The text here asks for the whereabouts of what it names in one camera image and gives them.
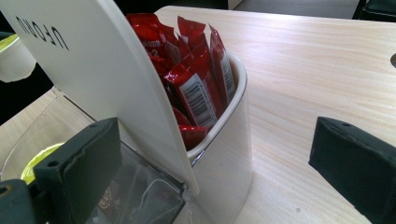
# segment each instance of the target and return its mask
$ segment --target box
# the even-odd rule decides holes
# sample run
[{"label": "box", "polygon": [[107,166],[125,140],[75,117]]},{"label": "box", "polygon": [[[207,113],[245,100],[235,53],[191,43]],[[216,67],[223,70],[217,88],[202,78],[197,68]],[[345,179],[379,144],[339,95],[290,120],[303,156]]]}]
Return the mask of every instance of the box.
[{"label": "box", "polygon": [[[14,148],[3,178],[17,177],[7,174],[15,168],[13,161],[20,159],[17,148],[29,148],[34,155],[45,144],[66,141],[70,130],[79,129],[68,127],[69,120],[80,119],[79,124],[86,126],[117,117],[122,142],[184,186],[185,205],[175,223],[233,221],[252,179],[248,81],[235,55],[229,57],[236,94],[203,142],[187,152],[162,83],[113,1],[6,0],[0,7],[58,94]],[[59,125],[47,129],[49,119]],[[42,131],[38,144],[29,136],[35,129]]]}]

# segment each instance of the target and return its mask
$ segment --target container lid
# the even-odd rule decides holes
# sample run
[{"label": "container lid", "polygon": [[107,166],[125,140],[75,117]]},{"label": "container lid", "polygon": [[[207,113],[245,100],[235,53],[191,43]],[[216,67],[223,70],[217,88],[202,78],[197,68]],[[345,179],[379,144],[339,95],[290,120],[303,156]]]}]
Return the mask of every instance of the container lid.
[{"label": "container lid", "polygon": [[2,0],[2,13],[54,85],[121,139],[199,192],[163,85],[112,0]]}]

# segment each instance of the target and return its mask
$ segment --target table surface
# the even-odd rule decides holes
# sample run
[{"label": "table surface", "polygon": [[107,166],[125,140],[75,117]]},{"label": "table surface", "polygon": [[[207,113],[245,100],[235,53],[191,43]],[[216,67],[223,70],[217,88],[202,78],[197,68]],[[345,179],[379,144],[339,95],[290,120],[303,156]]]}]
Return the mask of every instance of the table surface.
[{"label": "table surface", "polygon": [[[177,16],[212,25],[246,67],[254,179],[235,223],[370,223],[308,161],[319,116],[396,146],[396,24],[193,7],[156,14],[173,27]],[[0,164],[55,97],[1,126]]]}]

